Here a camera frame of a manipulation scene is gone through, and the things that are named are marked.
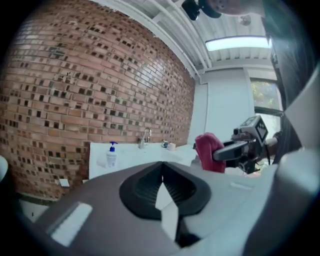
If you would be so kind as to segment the white tub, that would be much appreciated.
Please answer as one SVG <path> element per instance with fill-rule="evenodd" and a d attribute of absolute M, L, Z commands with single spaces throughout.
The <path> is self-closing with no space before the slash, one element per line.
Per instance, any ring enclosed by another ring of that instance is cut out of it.
<path fill-rule="evenodd" d="M 2 155 L 0 155 L 0 183 L 4 182 L 7 179 L 8 171 L 8 161 Z"/>

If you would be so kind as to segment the chrome faucet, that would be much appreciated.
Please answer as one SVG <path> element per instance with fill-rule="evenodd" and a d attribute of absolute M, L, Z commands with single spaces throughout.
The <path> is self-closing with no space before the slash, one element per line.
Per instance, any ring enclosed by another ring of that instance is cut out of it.
<path fill-rule="evenodd" d="M 140 149 L 144 149 L 146 145 L 150 142 L 151 136 L 152 136 L 152 130 L 149 127 L 145 128 L 138 147 Z"/>

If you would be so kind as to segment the window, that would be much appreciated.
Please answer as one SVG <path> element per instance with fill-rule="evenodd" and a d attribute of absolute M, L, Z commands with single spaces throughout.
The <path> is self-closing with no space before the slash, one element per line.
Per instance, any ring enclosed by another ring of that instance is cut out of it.
<path fill-rule="evenodd" d="M 269 79 L 251 78 L 254 113 L 260 115 L 268 130 L 267 139 L 282 130 L 283 104 L 277 82 Z"/>

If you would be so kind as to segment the person's right forearm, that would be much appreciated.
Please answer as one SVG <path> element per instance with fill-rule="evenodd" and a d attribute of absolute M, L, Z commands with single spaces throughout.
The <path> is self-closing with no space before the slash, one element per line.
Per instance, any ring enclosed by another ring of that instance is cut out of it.
<path fill-rule="evenodd" d="M 272 138 L 269 138 L 265 141 L 266 148 L 270 152 L 270 154 L 275 154 L 278 150 L 278 144 L 282 138 L 283 132 L 278 131 L 276 132 Z"/>

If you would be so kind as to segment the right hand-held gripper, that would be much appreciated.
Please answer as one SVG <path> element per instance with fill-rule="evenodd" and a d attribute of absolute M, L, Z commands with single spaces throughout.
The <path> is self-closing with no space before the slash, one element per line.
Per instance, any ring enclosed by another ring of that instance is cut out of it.
<path fill-rule="evenodd" d="M 269 158 L 266 138 L 269 132 L 263 118 L 255 115 L 245 120 L 233 130 L 230 141 L 225 142 L 222 149 L 212 153 L 215 161 L 239 159 L 238 167 L 246 174 L 257 172 L 256 164 Z"/>

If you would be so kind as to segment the round ceiling detector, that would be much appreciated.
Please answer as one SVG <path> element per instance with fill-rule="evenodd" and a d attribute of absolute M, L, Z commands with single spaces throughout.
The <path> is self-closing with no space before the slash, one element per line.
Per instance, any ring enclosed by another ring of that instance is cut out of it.
<path fill-rule="evenodd" d="M 249 14 L 242 15 L 238 17 L 238 22 L 240 25 L 247 27 L 251 24 L 252 18 Z"/>

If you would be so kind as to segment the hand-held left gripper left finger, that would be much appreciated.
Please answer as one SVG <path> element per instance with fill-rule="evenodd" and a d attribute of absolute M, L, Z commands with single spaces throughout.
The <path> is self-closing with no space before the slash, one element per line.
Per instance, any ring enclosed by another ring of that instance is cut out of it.
<path fill-rule="evenodd" d="M 159 220 L 139 218 L 120 199 L 124 180 L 151 167 L 137 165 L 90 179 L 51 205 L 35 222 L 46 235 L 56 229 L 77 203 L 92 211 L 69 246 L 61 249 L 72 256 L 171 256 L 180 251 Z"/>

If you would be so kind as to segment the person's black clothed torso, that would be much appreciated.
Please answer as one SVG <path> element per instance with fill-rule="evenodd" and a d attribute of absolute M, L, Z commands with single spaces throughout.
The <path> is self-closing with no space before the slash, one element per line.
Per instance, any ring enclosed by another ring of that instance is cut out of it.
<path fill-rule="evenodd" d="M 262 0 L 262 5 L 261 20 L 265 35 L 271 40 L 271 63 L 286 110 L 320 61 L 320 39 L 314 24 L 320 22 L 320 11 L 308 0 Z"/>

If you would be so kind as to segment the pink cloth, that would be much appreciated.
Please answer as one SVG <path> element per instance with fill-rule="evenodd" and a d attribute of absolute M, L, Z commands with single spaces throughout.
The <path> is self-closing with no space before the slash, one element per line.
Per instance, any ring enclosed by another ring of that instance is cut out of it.
<path fill-rule="evenodd" d="M 200 159 L 202 169 L 205 171 L 224 173 L 226 169 L 225 161 L 216 161 L 213 153 L 223 149 L 223 143 L 210 132 L 205 132 L 195 138 L 195 150 Z"/>

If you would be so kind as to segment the rectangular ceiling light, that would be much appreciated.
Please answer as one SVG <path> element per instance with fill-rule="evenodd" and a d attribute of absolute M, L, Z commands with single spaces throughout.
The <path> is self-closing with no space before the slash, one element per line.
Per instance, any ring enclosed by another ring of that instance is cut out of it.
<path fill-rule="evenodd" d="M 271 49 L 272 41 L 264 36 L 230 36 L 205 42 L 209 52 L 237 49 L 237 48 L 261 48 Z"/>

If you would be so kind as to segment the blue-capped white bottle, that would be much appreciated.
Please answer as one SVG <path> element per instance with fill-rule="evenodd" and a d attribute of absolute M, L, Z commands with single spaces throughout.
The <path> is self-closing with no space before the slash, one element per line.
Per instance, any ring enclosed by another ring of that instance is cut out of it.
<path fill-rule="evenodd" d="M 115 149 L 116 144 L 117 144 L 117 142 L 111 141 L 110 148 L 106 152 L 106 161 L 107 161 L 108 168 L 114 168 L 116 166 L 116 163 L 117 163 L 117 153 L 116 153 L 116 149 Z"/>

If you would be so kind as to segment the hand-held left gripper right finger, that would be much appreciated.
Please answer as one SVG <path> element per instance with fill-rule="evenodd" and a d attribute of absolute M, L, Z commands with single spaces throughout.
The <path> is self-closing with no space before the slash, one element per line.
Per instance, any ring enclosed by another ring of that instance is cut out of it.
<path fill-rule="evenodd" d="M 200 241 L 163 256 L 247 256 L 245 246 L 268 199 L 276 166 L 270 165 L 258 177 L 205 171 L 174 163 L 205 181 L 211 198 L 198 215 L 184 218 L 188 230 Z"/>

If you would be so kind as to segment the white ceramic sink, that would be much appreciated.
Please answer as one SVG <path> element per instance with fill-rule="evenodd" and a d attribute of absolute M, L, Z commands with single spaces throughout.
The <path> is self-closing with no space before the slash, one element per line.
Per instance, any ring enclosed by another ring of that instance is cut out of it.
<path fill-rule="evenodd" d="M 152 162 L 175 162 L 190 166 L 197 155 L 196 150 L 189 144 L 169 150 L 163 148 L 160 143 L 149 143 L 142 149 L 137 144 L 121 143 L 115 145 L 115 153 L 111 155 L 115 158 L 115 164 L 109 167 L 107 154 L 110 147 L 110 143 L 92 142 L 90 144 L 88 176 L 90 180 L 104 174 Z"/>

